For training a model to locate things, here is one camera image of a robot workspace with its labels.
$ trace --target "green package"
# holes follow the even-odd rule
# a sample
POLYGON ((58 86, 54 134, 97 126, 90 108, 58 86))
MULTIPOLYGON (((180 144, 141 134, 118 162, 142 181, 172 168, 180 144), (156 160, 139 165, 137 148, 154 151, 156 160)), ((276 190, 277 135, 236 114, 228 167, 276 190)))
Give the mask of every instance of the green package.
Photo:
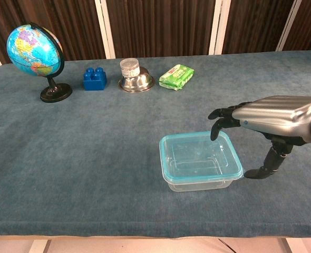
POLYGON ((159 78, 159 85, 175 91, 181 90, 193 74, 194 69, 177 64, 159 78))

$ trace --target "robotic hand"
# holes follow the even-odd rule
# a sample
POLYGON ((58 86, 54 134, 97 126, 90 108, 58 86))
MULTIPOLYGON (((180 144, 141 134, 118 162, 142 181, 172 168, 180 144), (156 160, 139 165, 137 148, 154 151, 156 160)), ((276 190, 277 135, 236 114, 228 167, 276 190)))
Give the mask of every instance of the robotic hand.
POLYGON ((294 145, 311 143, 311 96, 270 96, 216 109, 208 119, 218 117, 211 130, 212 141, 222 128, 242 126, 262 133, 273 144, 264 165, 247 171, 246 178, 263 179, 274 174, 294 145))

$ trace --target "clear plastic container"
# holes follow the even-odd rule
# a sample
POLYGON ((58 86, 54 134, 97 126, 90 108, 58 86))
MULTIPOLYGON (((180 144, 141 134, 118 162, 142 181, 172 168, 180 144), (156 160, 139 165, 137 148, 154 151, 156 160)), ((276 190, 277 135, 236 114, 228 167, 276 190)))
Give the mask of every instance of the clear plastic container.
POLYGON ((244 174, 229 137, 222 131, 215 141, 210 132, 173 134, 159 143, 162 175, 173 191, 228 187, 244 174))
POLYGON ((127 58, 120 62, 122 75, 127 78, 139 75, 139 61, 136 58, 127 58))

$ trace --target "stainless steel bowl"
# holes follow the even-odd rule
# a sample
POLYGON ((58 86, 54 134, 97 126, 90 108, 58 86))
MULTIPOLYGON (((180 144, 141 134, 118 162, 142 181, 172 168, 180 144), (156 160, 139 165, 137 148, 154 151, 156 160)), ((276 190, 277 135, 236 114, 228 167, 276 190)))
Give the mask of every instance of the stainless steel bowl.
POLYGON ((154 85, 154 79, 147 69, 140 67, 140 74, 135 77, 123 77, 119 80, 119 87, 127 92, 148 91, 154 85))

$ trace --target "blue lego brick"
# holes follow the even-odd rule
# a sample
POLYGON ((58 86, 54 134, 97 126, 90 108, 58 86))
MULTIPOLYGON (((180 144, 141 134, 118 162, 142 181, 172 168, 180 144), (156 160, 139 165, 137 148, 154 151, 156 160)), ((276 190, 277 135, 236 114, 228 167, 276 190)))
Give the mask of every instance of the blue lego brick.
POLYGON ((83 75, 83 85, 86 91, 103 91, 107 83, 106 73, 103 68, 96 70, 87 68, 83 75))

